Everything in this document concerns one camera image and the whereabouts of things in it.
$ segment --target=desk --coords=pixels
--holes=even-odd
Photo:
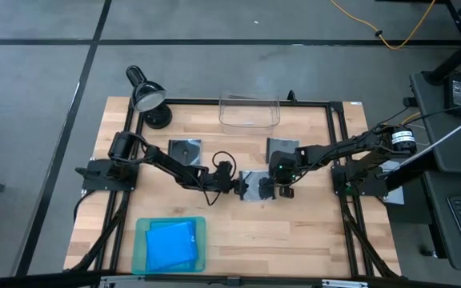
[[[449,263],[461,270],[461,234],[447,203],[448,197],[461,196],[461,174],[429,171],[423,179]]]
[[[444,88],[429,84],[421,73],[410,76],[415,98],[421,114],[429,114],[444,109]],[[436,114],[423,120],[431,143],[461,125],[461,118],[446,113]],[[437,145],[432,152],[439,170],[461,173],[461,131]]]
[[[94,148],[94,157],[106,154],[115,132],[122,130],[129,98],[108,98]],[[218,106],[169,105],[172,123],[161,130],[147,127],[143,135],[167,151],[172,138],[202,139],[202,165],[213,170],[211,157],[220,150],[231,153],[238,170],[265,170],[265,135],[229,135],[222,132]],[[349,135],[366,126],[361,105],[343,103]],[[330,143],[325,109],[281,108],[281,122],[272,137],[295,138],[300,145]],[[339,200],[331,184],[330,166],[310,172],[294,185],[295,198],[272,202],[241,202],[223,194],[208,207],[201,192],[184,190],[153,166],[141,165],[137,187],[131,194],[118,261],[118,272],[130,273],[134,225],[139,218],[203,216],[207,224],[205,275],[336,277],[349,278],[350,269]],[[98,191],[82,203],[67,252],[65,268],[74,266],[101,233],[108,192]],[[368,238],[388,266],[400,273],[387,212],[375,198],[362,197]],[[113,240],[106,247],[107,267]],[[360,245],[355,241],[359,271],[363,274]]]

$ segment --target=teal plastic tray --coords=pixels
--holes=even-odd
[[[198,259],[194,262],[179,264],[168,267],[164,270],[148,271],[146,267],[147,243],[145,232],[158,229],[164,226],[174,225],[182,222],[192,222],[195,227],[195,241],[197,242]],[[165,273],[190,273],[202,272],[206,269],[206,219],[204,217],[185,218],[140,218],[136,222],[136,234],[134,235],[133,262],[131,273],[143,274],[165,274]]]

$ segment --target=lamp base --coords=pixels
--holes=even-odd
[[[162,129],[172,121],[172,110],[165,103],[143,113],[145,114],[143,121],[152,129]]]

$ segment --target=lamp shade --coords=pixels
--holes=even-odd
[[[156,82],[148,81],[139,67],[127,67],[126,75],[134,87],[131,101],[135,110],[153,110],[163,102],[166,97],[165,89]]]

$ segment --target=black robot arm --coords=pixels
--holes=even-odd
[[[142,147],[143,158],[130,159],[134,145]],[[229,193],[231,189],[239,187],[238,181],[231,179],[233,166],[230,162],[221,161],[214,173],[209,173],[209,168],[205,166],[184,166],[157,146],[149,144],[141,135],[131,132],[118,132],[114,136],[108,156],[117,166],[140,163],[156,166],[174,177],[184,189]]]
[[[288,186],[310,170],[365,151],[370,153],[354,164],[351,169],[355,172],[366,174],[386,160],[410,157],[416,151],[415,140],[409,128],[380,126],[333,145],[299,147],[294,153],[275,151],[271,155],[268,171],[275,183]]]

